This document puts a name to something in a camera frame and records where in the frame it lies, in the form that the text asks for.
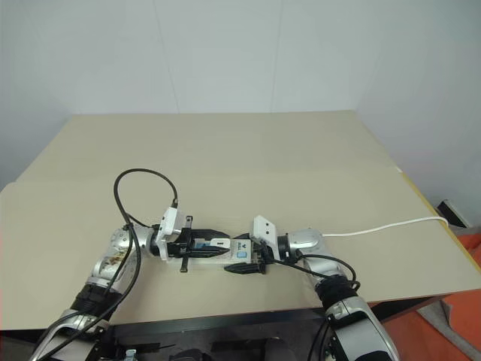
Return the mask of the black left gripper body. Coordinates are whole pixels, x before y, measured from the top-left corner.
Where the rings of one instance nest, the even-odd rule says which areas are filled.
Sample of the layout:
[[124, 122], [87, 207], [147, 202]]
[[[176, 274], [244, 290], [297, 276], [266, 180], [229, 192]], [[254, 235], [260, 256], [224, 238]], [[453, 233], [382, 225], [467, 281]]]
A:
[[192, 245], [192, 221], [193, 216], [186, 216], [186, 222], [175, 241], [168, 243], [168, 256], [172, 259], [180, 259], [180, 271], [188, 272], [189, 255]]

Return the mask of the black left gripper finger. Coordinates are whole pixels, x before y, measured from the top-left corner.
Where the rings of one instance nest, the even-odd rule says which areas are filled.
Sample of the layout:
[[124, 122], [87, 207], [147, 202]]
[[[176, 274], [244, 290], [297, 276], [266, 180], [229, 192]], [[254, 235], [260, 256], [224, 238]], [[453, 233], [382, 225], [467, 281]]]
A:
[[228, 235], [224, 232], [220, 232], [214, 229], [193, 229], [192, 238], [202, 239], [205, 241], [210, 241], [213, 238], [227, 238]]
[[203, 246], [192, 249], [192, 258], [211, 258], [215, 256], [221, 256], [229, 251], [230, 250], [228, 248], [219, 246]]

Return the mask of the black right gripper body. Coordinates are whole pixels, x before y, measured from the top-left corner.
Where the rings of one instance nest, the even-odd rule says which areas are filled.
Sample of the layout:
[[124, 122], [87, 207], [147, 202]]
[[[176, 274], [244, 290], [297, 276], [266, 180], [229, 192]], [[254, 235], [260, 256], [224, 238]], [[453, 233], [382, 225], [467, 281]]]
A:
[[252, 244], [252, 264], [254, 265], [255, 273], [265, 274], [268, 265], [274, 264], [274, 254], [272, 249], [267, 246], [265, 242]]

